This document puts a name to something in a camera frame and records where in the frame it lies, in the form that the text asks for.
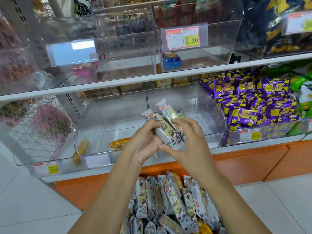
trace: price tag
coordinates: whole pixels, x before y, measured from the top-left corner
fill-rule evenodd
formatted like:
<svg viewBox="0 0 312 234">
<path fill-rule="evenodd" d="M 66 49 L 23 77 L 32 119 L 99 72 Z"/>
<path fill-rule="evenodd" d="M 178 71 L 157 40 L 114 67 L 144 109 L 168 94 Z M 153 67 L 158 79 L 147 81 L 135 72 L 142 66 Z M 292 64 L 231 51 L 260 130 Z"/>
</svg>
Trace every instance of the price tag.
<svg viewBox="0 0 312 234">
<path fill-rule="evenodd" d="M 57 162 L 37 163 L 33 166 L 37 175 L 50 175 L 60 173 Z"/>
<path fill-rule="evenodd" d="M 248 130 L 240 130 L 239 131 L 239 141 L 240 142 L 248 142 L 262 139 L 262 129 L 248 129 Z"/>
<path fill-rule="evenodd" d="M 309 120 L 308 131 L 312 131 L 312 119 Z"/>
<path fill-rule="evenodd" d="M 161 29 L 162 51 L 208 46 L 207 23 Z"/>
<path fill-rule="evenodd" d="M 289 14 L 286 21 L 285 35 L 312 32 L 312 11 Z"/>
<path fill-rule="evenodd" d="M 93 39 L 46 44 L 52 67 L 98 61 Z"/>
</svg>

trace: floor tile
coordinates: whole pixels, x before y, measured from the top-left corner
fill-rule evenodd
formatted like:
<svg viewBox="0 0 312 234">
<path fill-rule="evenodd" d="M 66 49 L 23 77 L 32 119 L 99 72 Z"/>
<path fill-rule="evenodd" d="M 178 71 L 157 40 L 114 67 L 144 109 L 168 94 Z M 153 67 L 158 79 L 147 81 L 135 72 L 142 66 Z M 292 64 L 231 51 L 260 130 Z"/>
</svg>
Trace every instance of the floor tile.
<svg viewBox="0 0 312 234">
<path fill-rule="evenodd" d="M 0 195 L 17 175 L 18 168 L 0 154 Z"/>
<path fill-rule="evenodd" d="M 236 187 L 236 190 L 273 234 L 304 234 L 265 182 Z"/>
<path fill-rule="evenodd" d="M 276 196 L 307 234 L 312 234 L 312 175 L 268 182 Z"/>
<path fill-rule="evenodd" d="M 1 234 L 66 234 L 81 214 L 55 217 L 0 227 Z"/>
<path fill-rule="evenodd" d="M 19 172 L 0 196 L 0 226 L 80 213 L 37 178 Z"/>
</svg>

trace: finger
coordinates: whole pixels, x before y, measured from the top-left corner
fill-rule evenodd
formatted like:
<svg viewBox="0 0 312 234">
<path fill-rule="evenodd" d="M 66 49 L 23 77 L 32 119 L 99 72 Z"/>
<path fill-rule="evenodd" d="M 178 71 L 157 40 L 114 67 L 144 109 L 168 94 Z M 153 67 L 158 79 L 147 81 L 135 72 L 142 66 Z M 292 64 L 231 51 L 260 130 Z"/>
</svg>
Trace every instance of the finger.
<svg viewBox="0 0 312 234">
<path fill-rule="evenodd" d="M 171 120 L 171 122 L 181 126 L 186 137 L 192 136 L 192 134 L 194 133 L 194 130 L 187 121 L 182 121 L 181 119 L 173 119 Z"/>
<path fill-rule="evenodd" d="M 144 126 L 141 127 L 140 131 L 142 133 L 149 133 L 153 128 L 158 128 L 162 126 L 162 122 L 155 121 L 155 120 L 149 120 L 145 123 Z"/>
<path fill-rule="evenodd" d="M 179 160 L 179 157 L 180 157 L 179 152 L 173 150 L 170 146 L 161 144 L 161 145 L 158 145 L 158 149 L 164 151 L 166 154 L 169 154 L 170 157 L 173 157 L 175 160 L 177 161 Z"/>
<path fill-rule="evenodd" d="M 191 119 L 191 118 L 188 118 L 188 117 L 182 117 L 181 120 L 184 120 L 184 121 L 187 121 L 191 127 L 193 128 L 194 132 L 198 135 L 203 135 L 204 132 L 202 131 L 202 128 L 201 126 L 198 124 L 197 121 Z"/>
</svg>

